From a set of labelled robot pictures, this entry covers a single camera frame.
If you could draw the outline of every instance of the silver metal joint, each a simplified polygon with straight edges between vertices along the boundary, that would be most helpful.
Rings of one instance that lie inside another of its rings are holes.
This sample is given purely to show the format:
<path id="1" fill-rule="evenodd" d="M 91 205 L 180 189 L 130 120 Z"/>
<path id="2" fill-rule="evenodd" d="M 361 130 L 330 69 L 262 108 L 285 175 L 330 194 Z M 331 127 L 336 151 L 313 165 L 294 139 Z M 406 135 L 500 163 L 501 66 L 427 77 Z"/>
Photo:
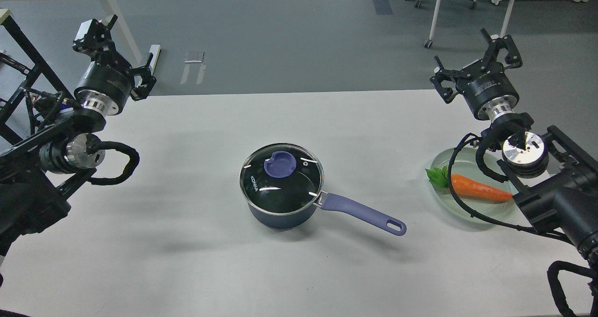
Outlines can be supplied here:
<path id="1" fill-rule="evenodd" d="M 324 202 L 326 201 L 326 196 L 327 195 L 328 195 L 327 192 L 320 191 L 320 196 L 318 197 L 318 199 L 313 204 L 316 205 L 316 206 L 318 206 L 319 208 L 322 208 L 322 204 L 324 204 Z"/>
<path id="2" fill-rule="evenodd" d="M 517 100 L 514 96 L 507 95 L 502 97 L 497 97 L 493 100 L 490 100 L 482 106 L 478 115 L 488 115 L 488 119 L 493 122 L 498 117 L 501 117 L 507 113 L 513 113 L 513 107 L 517 103 Z"/>
<path id="3" fill-rule="evenodd" d="M 106 151 L 87 154 L 87 134 L 79 134 L 66 145 L 64 159 L 76 168 L 94 168 L 102 163 Z"/>
<path id="4" fill-rule="evenodd" d="M 109 96 L 98 91 L 85 89 L 78 94 L 83 102 L 81 106 L 85 109 L 95 110 L 103 117 L 112 116 L 119 112 L 118 105 Z"/>
<path id="5" fill-rule="evenodd" d="M 504 157 L 513 165 L 520 167 L 533 166 L 539 162 L 545 154 L 545 146 L 542 138 L 533 132 L 525 132 L 525 149 L 511 145 L 510 136 L 502 144 L 502 153 Z"/>

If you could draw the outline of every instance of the saucepan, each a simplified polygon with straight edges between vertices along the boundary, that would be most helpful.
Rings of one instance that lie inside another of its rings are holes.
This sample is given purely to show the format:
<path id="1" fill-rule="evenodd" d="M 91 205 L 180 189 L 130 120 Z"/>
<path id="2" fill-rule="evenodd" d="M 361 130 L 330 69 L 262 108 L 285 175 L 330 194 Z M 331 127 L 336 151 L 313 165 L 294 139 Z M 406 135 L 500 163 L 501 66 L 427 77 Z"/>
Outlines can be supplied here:
<path id="1" fill-rule="evenodd" d="M 323 192 L 322 165 L 301 146 L 278 143 L 262 147 L 247 158 L 239 179 L 251 213 L 268 227 L 296 227 L 321 208 L 347 213 L 397 236 L 406 232 L 405 223 L 394 217 Z"/>

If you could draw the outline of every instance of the cable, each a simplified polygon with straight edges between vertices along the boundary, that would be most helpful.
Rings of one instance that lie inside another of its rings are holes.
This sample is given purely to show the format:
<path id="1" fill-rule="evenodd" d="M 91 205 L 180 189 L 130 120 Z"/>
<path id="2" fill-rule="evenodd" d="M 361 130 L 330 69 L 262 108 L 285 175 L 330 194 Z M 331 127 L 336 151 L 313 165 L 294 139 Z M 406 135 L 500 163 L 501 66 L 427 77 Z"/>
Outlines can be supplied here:
<path id="1" fill-rule="evenodd" d="M 36 117 L 34 116 L 34 106 L 28 90 L 25 90 L 25 95 L 25 106 L 27 106 L 27 114 L 29 116 L 29 131 L 30 135 L 34 135 L 36 133 L 37 123 Z"/>
<path id="2" fill-rule="evenodd" d="M 461 206 L 461 208 L 463 210 L 465 210 L 465 212 L 469 213 L 471 215 L 471 217 L 476 217 L 477 219 L 480 219 L 482 221 L 486 221 L 487 223 L 493 223 L 495 225 L 499 225 L 499 226 L 503 226 L 503 227 L 507 227 L 507 228 L 512 228 L 518 231 L 524 231 L 524 232 L 529 232 L 530 234 L 534 234 L 534 235 L 538 235 L 538 236 L 544 236 L 546 238 L 553 238 L 555 240 L 559 240 L 562 242 L 566 242 L 570 245 L 572 245 L 571 241 L 569 241 L 569 239 L 566 237 L 566 235 L 562 234 L 561 232 L 557 232 L 557 231 L 551 231 L 551 232 L 546 232 L 543 234 L 538 234 L 536 232 L 536 230 L 533 227 L 523 227 L 520 225 L 513 225 L 512 223 L 504 223 L 500 220 L 496 220 L 492 217 L 483 215 L 480 212 L 477 212 L 476 210 L 474 210 L 473 208 L 470 208 L 470 206 L 467 206 L 467 204 L 465 204 L 461 198 L 457 195 L 457 193 L 455 192 L 455 189 L 453 188 L 453 181 L 451 180 L 451 173 L 453 170 L 453 164 L 455 163 L 455 159 L 457 158 L 457 155 L 459 154 L 459 152 L 467 145 L 476 142 L 476 141 L 480 141 L 481 137 L 469 133 L 466 134 L 462 140 L 459 142 L 459 144 L 457 145 L 457 147 L 455 147 L 455 150 L 453 151 L 453 154 L 451 155 L 450 160 L 448 161 L 448 172 L 447 172 L 447 179 L 448 179 L 448 189 L 451 193 L 451 195 L 453 196 L 453 199 L 457 202 L 457 204 L 459 204 L 459 206 Z"/>
<path id="3" fill-rule="evenodd" d="M 598 278 L 598 273 L 590 268 L 581 267 L 565 261 L 555 261 L 548 268 L 546 272 L 548 284 L 550 285 L 550 292 L 553 295 L 557 309 L 559 309 L 559 312 L 564 317 L 576 317 L 577 315 L 575 315 L 573 310 L 571 310 L 567 304 L 567 297 L 565 296 L 564 290 L 562 289 L 562 285 L 559 281 L 559 271 L 561 270 L 591 278 L 593 281 L 589 283 L 590 287 L 592 285 L 596 285 L 595 281 Z M 596 313 L 598 313 L 598 311 L 596 311 L 596 298 L 594 298 L 594 304 L 592 304 L 592 313 L 590 313 L 590 316 L 595 316 Z"/>
<path id="4" fill-rule="evenodd" d="M 117 185 L 126 181 L 130 176 L 133 175 L 135 168 L 139 165 L 139 153 L 132 147 L 118 143 L 118 142 L 99 142 L 92 144 L 91 149 L 88 151 L 89 154 L 94 154 L 98 150 L 116 150 L 125 155 L 128 155 L 128 163 L 125 165 L 122 174 L 114 178 L 90 178 L 88 181 L 92 185 Z"/>
<path id="5" fill-rule="evenodd" d="M 60 92 L 60 95 L 56 99 L 56 102 L 54 103 L 52 108 L 49 110 L 46 117 L 43 118 L 42 123 L 39 124 L 38 131 L 42 130 L 47 125 L 48 122 L 53 121 L 54 116 L 56 116 L 56 113 L 58 112 L 58 109 L 60 108 L 60 104 L 62 104 L 62 100 L 64 100 L 64 98 L 66 97 L 66 93 L 67 93 L 66 90 L 63 90 Z"/>

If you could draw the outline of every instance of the blue lid knob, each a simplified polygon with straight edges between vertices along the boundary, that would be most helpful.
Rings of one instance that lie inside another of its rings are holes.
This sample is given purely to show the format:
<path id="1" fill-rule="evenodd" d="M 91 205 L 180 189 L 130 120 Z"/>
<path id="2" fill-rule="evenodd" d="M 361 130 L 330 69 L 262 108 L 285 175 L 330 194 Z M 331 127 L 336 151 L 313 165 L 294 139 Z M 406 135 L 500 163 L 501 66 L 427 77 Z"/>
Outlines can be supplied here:
<path id="1" fill-rule="evenodd" d="M 286 178 L 295 171 L 297 160 L 287 151 L 276 151 L 263 162 L 263 169 L 273 178 Z"/>

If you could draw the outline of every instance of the green leaves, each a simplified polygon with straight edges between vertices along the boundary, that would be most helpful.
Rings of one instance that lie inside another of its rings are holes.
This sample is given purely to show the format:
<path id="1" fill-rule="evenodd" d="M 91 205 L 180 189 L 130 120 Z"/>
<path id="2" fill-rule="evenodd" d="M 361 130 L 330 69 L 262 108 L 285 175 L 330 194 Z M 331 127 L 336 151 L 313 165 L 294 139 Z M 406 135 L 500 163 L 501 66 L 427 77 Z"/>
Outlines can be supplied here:
<path id="1" fill-rule="evenodd" d="M 442 188 L 449 187 L 448 166 L 445 166 L 443 168 L 435 167 L 432 168 L 432 170 L 426 169 L 426 174 L 432 184 Z"/>

